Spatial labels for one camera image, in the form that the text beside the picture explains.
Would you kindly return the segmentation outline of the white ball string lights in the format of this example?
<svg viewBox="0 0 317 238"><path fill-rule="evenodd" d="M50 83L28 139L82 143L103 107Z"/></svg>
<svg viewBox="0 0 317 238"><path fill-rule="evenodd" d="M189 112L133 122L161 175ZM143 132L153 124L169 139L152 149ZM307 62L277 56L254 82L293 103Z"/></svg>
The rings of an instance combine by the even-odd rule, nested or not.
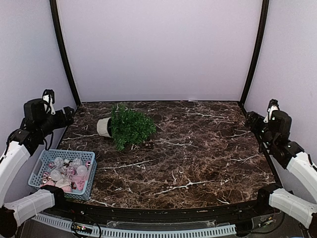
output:
<svg viewBox="0 0 317 238"><path fill-rule="evenodd" d="M53 162L50 162L49 168L51 169L50 178L53 181L61 179L68 181L86 180L89 175L88 167L79 158L70 160L56 157Z"/></svg>

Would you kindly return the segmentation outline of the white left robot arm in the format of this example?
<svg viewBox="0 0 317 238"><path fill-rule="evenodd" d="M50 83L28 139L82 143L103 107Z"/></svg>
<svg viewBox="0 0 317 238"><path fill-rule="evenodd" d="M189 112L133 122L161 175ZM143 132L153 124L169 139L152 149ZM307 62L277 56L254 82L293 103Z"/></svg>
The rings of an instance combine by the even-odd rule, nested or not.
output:
<svg viewBox="0 0 317 238"><path fill-rule="evenodd" d="M20 127L7 138L0 157L0 235L4 238L14 237L25 221L46 209L51 208L59 216L70 212L64 191L53 185L44 185L35 193L11 203L4 201L14 178L38 147L44 145L49 150L52 146L52 141L47 141L46 137L53 137L55 130L73 124L75 110L65 107L56 111L54 103L52 89L46 89L41 98L26 102Z"/></svg>

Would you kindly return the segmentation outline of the small green christmas tree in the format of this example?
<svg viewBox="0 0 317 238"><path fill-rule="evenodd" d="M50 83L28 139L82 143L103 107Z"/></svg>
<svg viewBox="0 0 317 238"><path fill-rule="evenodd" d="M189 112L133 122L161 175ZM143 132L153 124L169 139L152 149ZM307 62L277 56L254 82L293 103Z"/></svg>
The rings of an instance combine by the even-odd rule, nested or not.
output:
<svg viewBox="0 0 317 238"><path fill-rule="evenodd" d="M111 115L97 122L99 136L113 139L117 151L126 145L139 145L156 133L154 121L142 112L136 112L125 104L111 107Z"/></svg>

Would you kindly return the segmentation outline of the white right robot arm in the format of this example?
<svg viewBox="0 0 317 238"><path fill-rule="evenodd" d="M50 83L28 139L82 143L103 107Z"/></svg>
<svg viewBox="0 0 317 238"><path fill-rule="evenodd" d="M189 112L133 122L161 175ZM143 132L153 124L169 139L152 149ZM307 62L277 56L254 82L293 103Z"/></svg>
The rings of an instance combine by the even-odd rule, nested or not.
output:
<svg viewBox="0 0 317 238"><path fill-rule="evenodd" d="M259 151L271 155L283 169L294 175L313 198L317 197L317 166L310 154L289 139L292 119L280 110L278 101L270 100L265 117L256 112L246 114L245 126L259 138ZM317 204L305 201L279 184L270 184L258 191L253 211L263 215L270 208L278 209L300 222L311 237L317 236Z"/></svg>

